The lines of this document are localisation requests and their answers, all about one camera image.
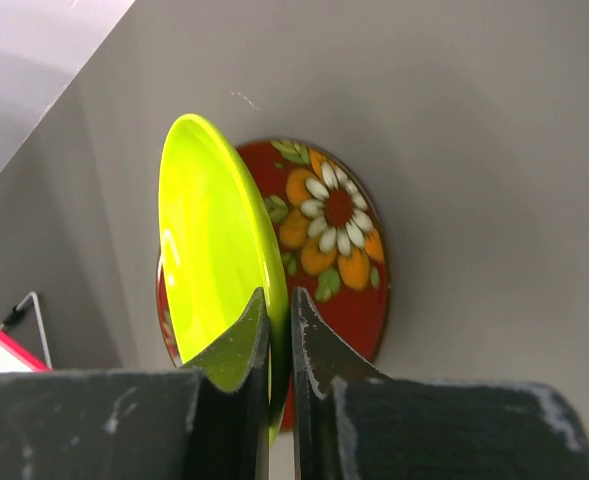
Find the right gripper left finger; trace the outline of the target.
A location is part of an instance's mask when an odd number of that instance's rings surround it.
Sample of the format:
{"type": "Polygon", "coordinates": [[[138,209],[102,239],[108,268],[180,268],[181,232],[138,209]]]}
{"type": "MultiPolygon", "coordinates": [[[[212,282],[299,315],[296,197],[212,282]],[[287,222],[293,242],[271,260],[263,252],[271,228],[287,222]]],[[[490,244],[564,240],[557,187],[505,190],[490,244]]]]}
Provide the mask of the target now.
{"type": "Polygon", "coordinates": [[[256,289],[184,367],[0,373],[0,479],[264,479],[270,322],[256,289]]]}

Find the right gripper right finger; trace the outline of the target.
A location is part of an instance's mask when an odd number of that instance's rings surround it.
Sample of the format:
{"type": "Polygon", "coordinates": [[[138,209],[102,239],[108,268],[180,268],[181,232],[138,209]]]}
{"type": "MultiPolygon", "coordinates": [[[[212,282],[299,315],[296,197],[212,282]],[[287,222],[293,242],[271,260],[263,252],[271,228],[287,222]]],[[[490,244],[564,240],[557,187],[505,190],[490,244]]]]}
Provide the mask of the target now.
{"type": "Polygon", "coordinates": [[[589,479],[589,439],[535,382],[393,379],[291,300],[300,479],[589,479]]]}

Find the red floral plate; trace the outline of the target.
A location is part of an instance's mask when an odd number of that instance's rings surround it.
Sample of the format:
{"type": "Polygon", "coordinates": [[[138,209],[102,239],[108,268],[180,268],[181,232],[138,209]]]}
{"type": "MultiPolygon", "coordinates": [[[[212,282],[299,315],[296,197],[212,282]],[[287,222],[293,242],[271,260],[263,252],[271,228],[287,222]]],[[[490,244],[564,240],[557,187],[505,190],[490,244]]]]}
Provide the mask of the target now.
{"type": "MultiPolygon", "coordinates": [[[[308,143],[273,138],[233,147],[271,220],[289,303],[296,288],[305,288],[325,321],[372,359],[386,321],[389,274],[368,195],[344,164],[308,143]]],[[[158,295],[170,315],[161,258],[160,264],[158,295]]],[[[289,386],[290,378],[280,429],[293,422],[289,386]]]]}

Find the lime green plate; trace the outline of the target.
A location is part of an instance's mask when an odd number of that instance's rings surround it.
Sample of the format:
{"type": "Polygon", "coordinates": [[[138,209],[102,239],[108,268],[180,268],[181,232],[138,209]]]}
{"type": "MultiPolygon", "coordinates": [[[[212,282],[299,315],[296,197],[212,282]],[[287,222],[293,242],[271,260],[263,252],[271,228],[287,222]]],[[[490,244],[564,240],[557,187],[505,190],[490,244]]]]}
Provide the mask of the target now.
{"type": "Polygon", "coordinates": [[[158,181],[160,258],[180,357],[189,361],[262,288],[270,324],[269,438],[290,378],[289,300],[278,242],[245,163],[220,130],[189,113],[170,127],[158,181]]]}

